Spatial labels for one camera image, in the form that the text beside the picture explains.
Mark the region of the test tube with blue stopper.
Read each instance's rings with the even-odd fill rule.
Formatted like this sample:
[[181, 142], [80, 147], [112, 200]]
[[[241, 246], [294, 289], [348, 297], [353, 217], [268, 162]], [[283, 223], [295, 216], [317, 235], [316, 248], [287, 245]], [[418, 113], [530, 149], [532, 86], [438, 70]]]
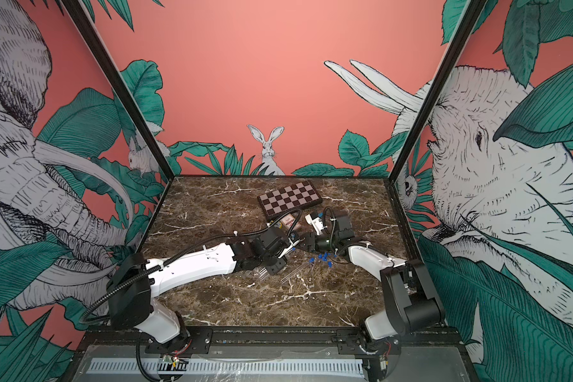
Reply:
[[308, 259], [305, 262], [303, 262], [302, 264], [296, 266], [294, 269], [292, 269], [291, 271], [289, 271], [282, 279], [281, 279], [281, 283], [282, 284], [288, 284], [290, 282], [290, 280], [292, 278], [297, 278], [298, 276], [301, 276], [302, 273], [305, 273], [307, 271], [309, 271], [310, 269], [312, 269], [315, 265], [315, 260], [314, 259]]
[[266, 280], [270, 274], [265, 267], [258, 267], [253, 270], [253, 275], [257, 282], [262, 282]]

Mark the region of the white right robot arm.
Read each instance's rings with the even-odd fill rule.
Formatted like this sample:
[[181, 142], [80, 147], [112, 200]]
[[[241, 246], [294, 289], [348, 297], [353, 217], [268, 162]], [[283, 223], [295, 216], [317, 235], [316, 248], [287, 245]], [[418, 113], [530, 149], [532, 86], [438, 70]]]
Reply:
[[309, 214], [305, 220], [314, 231], [302, 236], [304, 251], [342, 257], [381, 283], [384, 309], [364, 320], [368, 338], [405, 336], [444, 321], [445, 309], [421, 259], [406, 260], [379, 251], [355, 235], [347, 215]]

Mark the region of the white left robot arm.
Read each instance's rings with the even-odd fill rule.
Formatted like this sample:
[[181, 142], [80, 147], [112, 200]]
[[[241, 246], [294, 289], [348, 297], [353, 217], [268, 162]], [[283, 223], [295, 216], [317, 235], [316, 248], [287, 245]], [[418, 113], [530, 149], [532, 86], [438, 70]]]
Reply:
[[259, 266], [275, 274], [296, 245], [294, 234], [278, 227], [259, 232], [222, 235], [194, 245], [192, 250], [168, 259], [135, 259], [124, 265], [108, 287], [109, 322], [114, 329], [136, 329], [167, 351], [183, 348], [190, 334], [182, 316], [158, 297], [188, 283], [217, 275], [253, 270]]

